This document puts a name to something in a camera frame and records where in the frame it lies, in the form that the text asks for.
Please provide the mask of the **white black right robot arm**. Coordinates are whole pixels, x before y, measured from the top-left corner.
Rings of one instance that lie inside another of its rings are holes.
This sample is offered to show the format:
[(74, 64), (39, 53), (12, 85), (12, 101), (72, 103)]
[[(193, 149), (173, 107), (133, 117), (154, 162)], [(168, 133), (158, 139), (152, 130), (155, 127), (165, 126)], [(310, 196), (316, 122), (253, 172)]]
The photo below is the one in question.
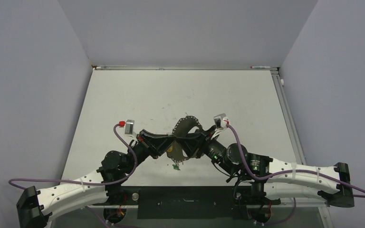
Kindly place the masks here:
[(219, 129), (197, 127), (179, 130), (175, 148), (180, 147), (190, 157), (206, 155), (230, 177), (250, 182), (250, 199), (255, 203), (280, 198), (311, 198), (325, 201), (329, 206), (351, 208), (355, 205), (350, 186), (348, 164), (316, 167), (289, 163), (276, 158), (247, 152), (243, 145), (228, 147), (218, 142)]

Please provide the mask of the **green plastic key tag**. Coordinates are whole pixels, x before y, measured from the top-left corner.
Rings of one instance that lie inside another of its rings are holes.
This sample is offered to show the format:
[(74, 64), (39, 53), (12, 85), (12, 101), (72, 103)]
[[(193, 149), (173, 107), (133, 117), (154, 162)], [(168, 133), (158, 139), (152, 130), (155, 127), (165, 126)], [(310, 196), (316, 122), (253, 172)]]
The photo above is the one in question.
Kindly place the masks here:
[(173, 164), (172, 167), (174, 170), (180, 171), (180, 166), (178, 164)]

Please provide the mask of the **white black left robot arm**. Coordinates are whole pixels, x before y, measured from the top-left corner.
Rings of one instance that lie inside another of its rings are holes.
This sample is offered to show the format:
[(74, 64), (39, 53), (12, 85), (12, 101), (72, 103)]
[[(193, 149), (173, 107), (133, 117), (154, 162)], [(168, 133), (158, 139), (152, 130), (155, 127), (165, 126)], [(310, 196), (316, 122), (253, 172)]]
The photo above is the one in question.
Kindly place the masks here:
[(134, 145), (118, 133), (116, 137), (127, 147), (127, 152), (108, 152), (98, 169), (76, 180), (59, 180), (59, 185), (50, 188), (23, 188), (16, 204), (20, 227), (44, 228), (53, 219), (76, 209), (122, 202), (127, 197), (122, 184), (148, 157), (157, 159), (177, 146), (188, 155), (196, 155), (206, 142), (206, 133), (201, 130), (181, 135), (142, 130), (135, 136)]

